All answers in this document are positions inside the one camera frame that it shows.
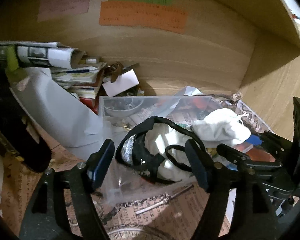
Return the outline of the white drawstring cloth bag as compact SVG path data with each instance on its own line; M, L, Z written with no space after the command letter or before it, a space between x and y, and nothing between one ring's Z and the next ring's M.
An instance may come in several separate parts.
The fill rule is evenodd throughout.
M245 142L251 131L242 121L244 115L238 115L228 108L214 110L203 120L192 123L193 133L203 142L206 148L216 148L220 144L228 146Z

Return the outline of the black strapped white cloth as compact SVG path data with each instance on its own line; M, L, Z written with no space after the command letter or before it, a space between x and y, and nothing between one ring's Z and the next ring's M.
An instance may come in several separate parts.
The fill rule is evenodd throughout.
M151 116L133 127L119 143L116 161L152 183L173 184L193 176L185 152L192 139L205 152L203 142L189 129L173 121Z

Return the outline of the clock print paper mat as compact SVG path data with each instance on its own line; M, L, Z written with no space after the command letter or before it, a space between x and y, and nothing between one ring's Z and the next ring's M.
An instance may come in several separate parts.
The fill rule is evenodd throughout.
M40 174L30 171L11 154L3 158L1 209L4 222L16 235ZM136 211L171 196L151 195L134 202L110 203L105 189L92 194L96 211L110 239L190 239L203 214L209 194L197 183L168 203L137 215Z

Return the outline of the white paper sheet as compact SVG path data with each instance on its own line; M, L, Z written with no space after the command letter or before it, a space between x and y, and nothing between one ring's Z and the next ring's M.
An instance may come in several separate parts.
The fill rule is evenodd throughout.
M87 160L100 149L102 119L53 81L49 68L19 68L10 79L21 107L69 152Z

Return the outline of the metal pen on table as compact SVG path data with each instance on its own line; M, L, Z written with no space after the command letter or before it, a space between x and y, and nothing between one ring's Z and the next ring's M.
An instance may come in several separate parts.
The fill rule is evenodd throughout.
M172 200L174 200L175 198L179 197L180 195L184 194L185 192L189 191L190 189L194 188L194 185L191 184L185 188L183 188L182 190L178 191L177 193L173 194L173 195L166 195L165 197L162 198L161 201L155 203L155 204L152 204L148 207L145 207L143 209L140 209L140 210L137 210L135 211L135 214L138 216L138 215L141 215L143 213L146 213L146 212L149 212L153 209L156 209L160 206L163 206L163 205L167 205L169 204Z

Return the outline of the stack of newspapers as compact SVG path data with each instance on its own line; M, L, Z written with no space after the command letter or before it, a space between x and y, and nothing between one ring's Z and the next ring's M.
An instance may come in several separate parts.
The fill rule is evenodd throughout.
M11 73L23 74L21 68L46 68L53 81L64 89L93 87L106 66L98 57L60 42L1 41L0 62Z

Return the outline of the small white cardboard box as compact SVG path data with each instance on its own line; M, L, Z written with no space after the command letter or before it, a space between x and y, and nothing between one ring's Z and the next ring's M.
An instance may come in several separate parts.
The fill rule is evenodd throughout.
M134 70L130 70L119 75L117 80L113 83L108 81L102 84L107 96L109 97L114 97L137 85L139 85L139 81Z

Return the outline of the orange sticky note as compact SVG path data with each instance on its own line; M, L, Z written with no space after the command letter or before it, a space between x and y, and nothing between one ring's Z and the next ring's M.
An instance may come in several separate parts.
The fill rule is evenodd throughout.
M182 34L188 13L172 6L133 1L101 3L99 25L147 27Z

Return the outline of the pink sticky note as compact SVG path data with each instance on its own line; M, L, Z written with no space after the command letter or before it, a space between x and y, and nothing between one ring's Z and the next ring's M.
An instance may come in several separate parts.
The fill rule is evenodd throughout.
M89 0L40 0L38 22L88 12Z

